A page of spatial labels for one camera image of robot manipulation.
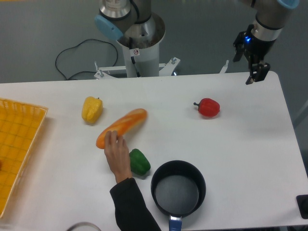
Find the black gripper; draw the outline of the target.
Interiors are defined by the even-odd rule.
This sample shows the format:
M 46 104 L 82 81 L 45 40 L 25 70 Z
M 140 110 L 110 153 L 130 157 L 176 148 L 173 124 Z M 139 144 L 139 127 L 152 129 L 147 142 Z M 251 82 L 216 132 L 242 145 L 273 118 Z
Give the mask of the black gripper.
M 233 62 L 238 62 L 244 56 L 249 64 L 249 77 L 246 85 L 254 82 L 260 82 L 265 79 L 270 70 L 269 63 L 260 63 L 264 60 L 265 55 L 269 52 L 276 41 L 276 30 L 264 27 L 261 24 L 250 24 L 245 31 L 238 34 L 233 46 L 235 56 Z

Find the black sleeved forearm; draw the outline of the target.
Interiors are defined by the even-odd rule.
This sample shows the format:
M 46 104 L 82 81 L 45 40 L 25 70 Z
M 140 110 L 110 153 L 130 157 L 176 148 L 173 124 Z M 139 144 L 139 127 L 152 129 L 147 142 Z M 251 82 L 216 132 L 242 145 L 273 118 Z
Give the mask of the black sleeved forearm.
M 110 194 L 115 206 L 115 220 L 120 230 L 161 230 L 148 210 L 134 178 L 121 181 L 110 190 Z

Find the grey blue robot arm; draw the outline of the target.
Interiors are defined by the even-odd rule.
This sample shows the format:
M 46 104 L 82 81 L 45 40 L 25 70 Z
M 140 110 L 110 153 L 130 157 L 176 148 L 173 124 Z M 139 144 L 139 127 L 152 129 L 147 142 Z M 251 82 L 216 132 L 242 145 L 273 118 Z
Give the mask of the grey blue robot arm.
M 256 9 L 255 20 L 236 37 L 234 62 L 245 57 L 249 77 L 246 84 L 260 82 L 270 70 L 264 62 L 287 23 L 297 0 L 245 0 Z M 159 43 L 166 27 L 151 9 L 149 0 L 103 0 L 94 22 L 98 30 L 123 48 L 128 77 L 151 77 L 159 73 Z

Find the person's hand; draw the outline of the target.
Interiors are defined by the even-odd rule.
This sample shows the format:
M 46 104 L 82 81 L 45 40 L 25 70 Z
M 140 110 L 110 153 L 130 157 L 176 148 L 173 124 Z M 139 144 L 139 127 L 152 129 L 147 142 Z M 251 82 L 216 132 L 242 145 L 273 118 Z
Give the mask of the person's hand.
M 129 150 L 125 139 L 117 131 L 108 131 L 105 138 L 104 154 L 116 183 L 132 178 Z

